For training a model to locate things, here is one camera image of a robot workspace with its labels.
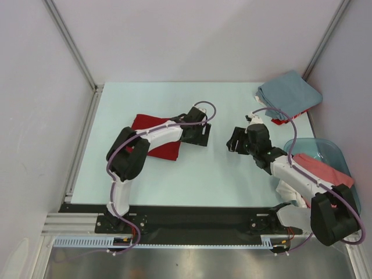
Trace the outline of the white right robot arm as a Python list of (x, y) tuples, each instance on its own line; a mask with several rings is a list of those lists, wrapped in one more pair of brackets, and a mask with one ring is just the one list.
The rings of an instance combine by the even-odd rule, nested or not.
[(313, 233), (325, 246), (338, 241), (347, 243), (347, 237), (356, 232), (361, 235), (355, 245), (365, 240), (366, 228), (351, 189), (322, 180), (295, 163), (290, 154), (273, 147), (264, 124), (235, 127), (226, 145), (230, 152), (251, 155), (258, 168), (286, 182), (310, 202), (309, 208), (296, 208), (292, 204), (278, 206), (276, 214), (268, 218), (272, 232), (282, 233), (288, 227), (297, 227)]

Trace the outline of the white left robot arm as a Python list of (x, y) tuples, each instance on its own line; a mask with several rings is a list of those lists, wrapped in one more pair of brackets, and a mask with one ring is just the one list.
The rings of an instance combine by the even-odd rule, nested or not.
[(142, 171), (148, 153), (160, 146), (174, 142), (206, 146), (208, 144), (209, 124), (206, 110), (193, 106), (184, 113), (163, 123), (134, 130), (125, 127), (121, 130), (106, 155), (106, 172), (112, 179), (107, 209), (110, 212), (108, 225), (115, 232), (128, 227), (130, 192), (134, 179)]

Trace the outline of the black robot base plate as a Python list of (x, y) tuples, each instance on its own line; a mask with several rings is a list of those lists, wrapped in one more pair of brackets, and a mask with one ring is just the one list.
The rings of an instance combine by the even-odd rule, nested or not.
[(135, 234), (146, 244), (191, 242), (243, 244), (262, 235), (292, 237), (302, 230), (280, 224), (272, 208), (205, 206), (130, 206), (124, 219), (111, 215), (105, 205), (64, 203), (59, 213), (97, 213), (95, 233)]

